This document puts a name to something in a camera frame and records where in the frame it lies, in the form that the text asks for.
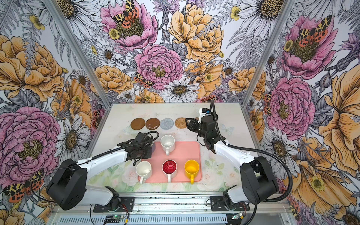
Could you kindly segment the large plain wooden coaster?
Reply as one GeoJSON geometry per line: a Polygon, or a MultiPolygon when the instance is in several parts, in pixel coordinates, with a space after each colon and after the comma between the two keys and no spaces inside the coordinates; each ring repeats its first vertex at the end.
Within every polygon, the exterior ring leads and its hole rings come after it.
{"type": "Polygon", "coordinates": [[[143,118],[136,118],[131,121],[130,127],[133,130],[141,130],[142,128],[144,128],[145,124],[146,122],[143,118]]]}

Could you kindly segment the tan rattan round coaster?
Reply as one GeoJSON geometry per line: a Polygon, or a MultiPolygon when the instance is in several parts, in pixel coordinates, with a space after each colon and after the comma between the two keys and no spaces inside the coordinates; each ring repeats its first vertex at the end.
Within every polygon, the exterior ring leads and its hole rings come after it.
{"type": "Polygon", "coordinates": [[[185,118],[180,117],[175,120],[175,126],[179,129],[185,129],[187,128],[185,118]]]}

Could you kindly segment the scratched dark wooden coaster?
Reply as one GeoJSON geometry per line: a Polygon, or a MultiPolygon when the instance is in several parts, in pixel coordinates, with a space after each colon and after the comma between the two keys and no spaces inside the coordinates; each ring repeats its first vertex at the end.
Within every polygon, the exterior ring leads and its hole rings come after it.
{"type": "Polygon", "coordinates": [[[148,130],[156,130],[160,126],[160,120],[157,118],[150,118],[146,121],[145,126],[148,130]]]}

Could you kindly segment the white speckled mug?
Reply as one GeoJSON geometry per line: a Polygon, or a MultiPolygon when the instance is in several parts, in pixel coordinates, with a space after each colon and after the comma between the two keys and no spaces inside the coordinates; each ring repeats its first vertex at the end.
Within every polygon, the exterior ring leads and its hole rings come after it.
{"type": "Polygon", "coordinates": [[[169,156],[175,149],[175,138],[172,135],[164,135],[160,140],[160,144],[165,154],[169,156]]]}

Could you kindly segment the grey woven round coaster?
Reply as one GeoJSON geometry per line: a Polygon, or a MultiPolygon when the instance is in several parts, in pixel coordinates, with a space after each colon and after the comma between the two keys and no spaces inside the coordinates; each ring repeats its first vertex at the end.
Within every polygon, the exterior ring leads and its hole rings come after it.
{"type": "Polygon", "coordinates": [[[160,122],[160,127],[163,130],[170,130],[174,126],[174,121],[170,118],[165,118],[160,122]]]}

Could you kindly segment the lavender mug white inside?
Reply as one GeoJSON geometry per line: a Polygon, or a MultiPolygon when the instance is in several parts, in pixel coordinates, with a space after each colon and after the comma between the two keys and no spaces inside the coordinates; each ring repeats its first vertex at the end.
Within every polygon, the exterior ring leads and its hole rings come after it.
{"type": "Polygon", "coordinates": [[[153,142],[153,143],[151,144],[151,151],[154,152],[155,149],[156,149],[156,145],[155,145],[155,143],[153,142]]]}

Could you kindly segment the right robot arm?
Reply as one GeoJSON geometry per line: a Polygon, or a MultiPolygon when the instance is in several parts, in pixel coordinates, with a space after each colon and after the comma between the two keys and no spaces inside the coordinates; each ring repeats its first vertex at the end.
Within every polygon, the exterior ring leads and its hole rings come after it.
{"type": "Polygon", "coordinates": [[[198,120],[185,119],[188,130],[203,138],[205,147],[214,154],[222,156],[238,167],[241,184],[223,192],[225,205],[231,209],[237,203],[276,202],[270,197],[279,191],[274,174],[265,157],[255,157],[246,150],[231,145],[218,131],[214,115],[203,115],[198,120]]]}

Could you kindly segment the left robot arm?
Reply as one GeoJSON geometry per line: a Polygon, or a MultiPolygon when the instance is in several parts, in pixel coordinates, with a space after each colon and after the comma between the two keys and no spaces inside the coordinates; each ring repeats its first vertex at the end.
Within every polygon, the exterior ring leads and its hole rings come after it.
{"type": "Polygon", "coordinates": [[[88,181],[117,164],[127,161],[136,164],[151,158],[158,138],[157,131],[139,132],[134,139],[121,142],[104,153],[79,161],[67,159],[57,169],[46,193],[65,211],[78,205],[98,205],[114,212],[121,205],[120,194],[109,186],[91,186],[88,181]]]}

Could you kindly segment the pink silicone tray mat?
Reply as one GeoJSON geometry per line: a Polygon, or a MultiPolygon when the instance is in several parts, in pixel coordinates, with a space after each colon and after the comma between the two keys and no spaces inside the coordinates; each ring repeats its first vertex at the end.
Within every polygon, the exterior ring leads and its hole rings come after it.
{"type": "Polygon", "coordinates": [[[145,183],[190,183],[190,177],[187,176],[185,164],[189,160],[194,160],[199,164],[199,170],[194,178],[194,182],[202,179],[200,144],[191,141],[179,141],[175,143],[175,149],[166,155],[160,142],[155,142],[155,151],[150,159],[146,159],[151,164],[152,175],[144,179],[145,183]],[[176,175],[169,179],[167,172],[176,170],[176,175]]]}

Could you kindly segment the red inside mug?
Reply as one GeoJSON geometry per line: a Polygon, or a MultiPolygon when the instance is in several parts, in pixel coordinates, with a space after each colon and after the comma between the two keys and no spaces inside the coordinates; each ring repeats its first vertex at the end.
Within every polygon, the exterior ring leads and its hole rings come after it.
{"type": "Polygon", "coordinates": [[[173,178],[177,175],[177,163],[174,160],[167,160],[162,165],[162,171],[166,176],[168,183],[171,183],[173,178]]]}

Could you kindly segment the yellow mug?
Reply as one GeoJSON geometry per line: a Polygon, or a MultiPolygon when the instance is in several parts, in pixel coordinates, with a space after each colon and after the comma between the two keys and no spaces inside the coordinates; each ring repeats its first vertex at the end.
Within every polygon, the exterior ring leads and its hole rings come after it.
{"type": "Polygon", "coordinates": [[[198,162],[195,160],[188,160],[184,165],[184,169],[186,177],[190,180],[190,184],[193,185],[200,170],[198,162]]]}

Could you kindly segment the green circuit board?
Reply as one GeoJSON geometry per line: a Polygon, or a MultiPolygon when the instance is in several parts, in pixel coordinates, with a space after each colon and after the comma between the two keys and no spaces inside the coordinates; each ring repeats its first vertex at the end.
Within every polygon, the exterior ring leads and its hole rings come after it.
{"type": "Polygon", "coordinates": [[[106,216],[103,225],[108,223],[120,223],[124,219],[122,215],[113,215],[113,216],[106,216]]]}

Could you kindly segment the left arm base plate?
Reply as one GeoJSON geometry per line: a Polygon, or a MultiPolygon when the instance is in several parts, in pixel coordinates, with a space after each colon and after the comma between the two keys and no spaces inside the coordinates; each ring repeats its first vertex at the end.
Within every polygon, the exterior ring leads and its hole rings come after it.
{"type": "Polygon", "coordinates": [[[115,201],[115,204],[109,203],[106,206],[95,205],[93,212],[105,213],[105,212],[132,212],[135,205],[134,197],[119,197],[115,201]]]}

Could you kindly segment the aluminium front rail frame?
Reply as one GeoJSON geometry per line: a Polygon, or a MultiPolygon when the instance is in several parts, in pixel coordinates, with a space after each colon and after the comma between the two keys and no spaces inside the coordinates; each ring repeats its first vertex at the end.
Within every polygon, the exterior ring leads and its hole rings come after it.
{"type": "Polygon", "coordinates": [[[64,211],[55,207],[49,225],[103,225],[106,216],[122,215],[120,223],[107,225],[243,225],[254,214],[252,225],[295,225],[297,222],[286,200],[275,203],[262,202],[254,211],[212,211],[211,196],[217,192],[203,193],[122,193],[122,197],[134,197],[132,212],[93,212],[94,206],[79,205],[64,211]]]}

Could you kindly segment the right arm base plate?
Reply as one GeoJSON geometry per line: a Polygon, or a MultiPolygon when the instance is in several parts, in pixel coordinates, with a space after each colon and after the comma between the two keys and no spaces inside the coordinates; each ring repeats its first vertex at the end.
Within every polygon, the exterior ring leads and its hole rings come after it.
{"type": "Polygon", "coordinates": [[[211,196],[210,207],[212,212],[245,212],[250,210],[250,206],[246,202],[231,203],[230,199],[224,196],[211,196]]]}

